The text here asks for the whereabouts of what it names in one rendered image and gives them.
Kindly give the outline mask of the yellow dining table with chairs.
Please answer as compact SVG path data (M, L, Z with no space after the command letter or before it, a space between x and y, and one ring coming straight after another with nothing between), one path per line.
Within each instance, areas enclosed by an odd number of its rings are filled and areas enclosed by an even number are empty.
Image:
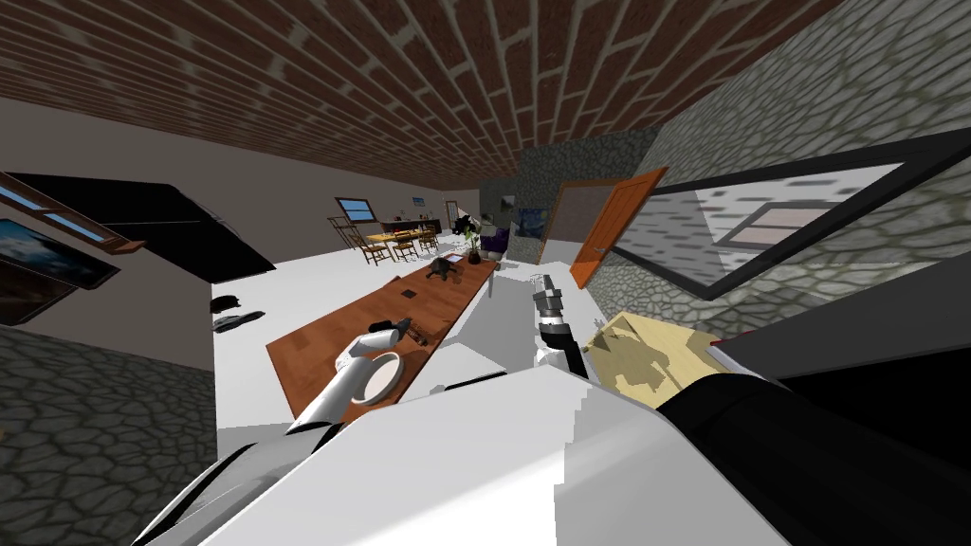
M410 258L420 258L418 249L424 246L422 240L434 239L434 235L433 229L415 228L377 235L358 235L355 241L368 263L377 264L387 259L406 262Z

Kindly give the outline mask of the black slanted panel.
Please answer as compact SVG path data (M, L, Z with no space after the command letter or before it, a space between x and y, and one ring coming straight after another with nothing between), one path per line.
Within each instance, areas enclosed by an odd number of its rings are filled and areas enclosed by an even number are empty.
M272 271L275 266L168 184L12 173L11 177L69 206L212 284Z

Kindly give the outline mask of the dark framed picture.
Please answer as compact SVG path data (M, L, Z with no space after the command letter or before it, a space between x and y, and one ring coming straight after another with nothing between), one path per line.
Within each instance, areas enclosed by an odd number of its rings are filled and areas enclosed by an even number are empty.
M145 245L0 172L0 203L72 234L110 255ZM78 289L93 290L119 272L109 263L10 219L0 218L0 324L24 324Z

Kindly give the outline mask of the white plate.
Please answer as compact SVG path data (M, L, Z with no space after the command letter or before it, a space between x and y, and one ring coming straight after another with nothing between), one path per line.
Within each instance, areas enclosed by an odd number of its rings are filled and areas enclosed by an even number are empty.
M398 383L404 370L399 354L388 352L373 359L373 371L361 384L352 401L361 406L372 406L385 398Z

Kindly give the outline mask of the black cabinet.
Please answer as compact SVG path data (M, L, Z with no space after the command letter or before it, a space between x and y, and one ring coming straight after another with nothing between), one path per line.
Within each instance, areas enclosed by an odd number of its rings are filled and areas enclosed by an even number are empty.
M971 252L710 351L729 368L971 470Z

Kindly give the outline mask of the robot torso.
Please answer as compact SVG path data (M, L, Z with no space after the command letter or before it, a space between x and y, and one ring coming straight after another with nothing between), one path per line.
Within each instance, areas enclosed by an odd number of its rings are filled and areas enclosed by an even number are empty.
M788 546L656 411L541 366L377 409L201 546Z

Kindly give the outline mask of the black framed mirror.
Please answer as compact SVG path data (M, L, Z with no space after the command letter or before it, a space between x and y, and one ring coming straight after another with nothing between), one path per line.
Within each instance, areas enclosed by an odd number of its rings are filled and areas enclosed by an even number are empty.
M971 128L654 191L614 254L715 300L971 155Z

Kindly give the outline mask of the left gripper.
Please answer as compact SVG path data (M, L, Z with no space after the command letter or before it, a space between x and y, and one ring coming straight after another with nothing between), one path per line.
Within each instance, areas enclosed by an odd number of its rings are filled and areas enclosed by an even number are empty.
M394 346L408 334L411 322L411 318L404 318L398 322L382 320L372 323L368 331L377 340L378 346Z

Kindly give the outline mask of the brown wooden table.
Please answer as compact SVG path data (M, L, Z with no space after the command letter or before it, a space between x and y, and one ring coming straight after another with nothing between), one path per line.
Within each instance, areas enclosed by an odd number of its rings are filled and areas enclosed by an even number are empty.
M293 416L299 416L334 378L339 353L354 338L365 334L372 323L411 318L428 340L428 345L420 346L405 336L393 348L404 362L403 374L394 389L371 407L347 405L341 421L350 423L373 408L397 403L451 327L486 285L496 265L489 260L479 264L462 260L455 264L461 274L449 275L444 282L437 277L428 279L427 268L416 270L269 343L266 348ZM416 295L405 298L401 294L406 289Z

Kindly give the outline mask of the orange door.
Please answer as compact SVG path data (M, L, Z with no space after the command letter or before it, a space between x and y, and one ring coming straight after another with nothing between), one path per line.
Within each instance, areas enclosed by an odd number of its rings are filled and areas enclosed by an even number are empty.
M668 169L661 167L614 186L570 267L578 288L589 283Z

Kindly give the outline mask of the beige cardboard box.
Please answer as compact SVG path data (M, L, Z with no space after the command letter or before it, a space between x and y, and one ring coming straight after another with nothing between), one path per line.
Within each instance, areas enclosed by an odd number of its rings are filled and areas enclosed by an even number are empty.
M703 331L622 312L583 350L602 386L657 409L691 383L728 372L707 351L716 340Z

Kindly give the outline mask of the blue window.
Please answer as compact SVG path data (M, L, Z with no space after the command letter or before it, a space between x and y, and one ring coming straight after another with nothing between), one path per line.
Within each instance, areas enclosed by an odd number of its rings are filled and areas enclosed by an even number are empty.
M337 198L336 201L351 224L377 222L375 213L366 199Z

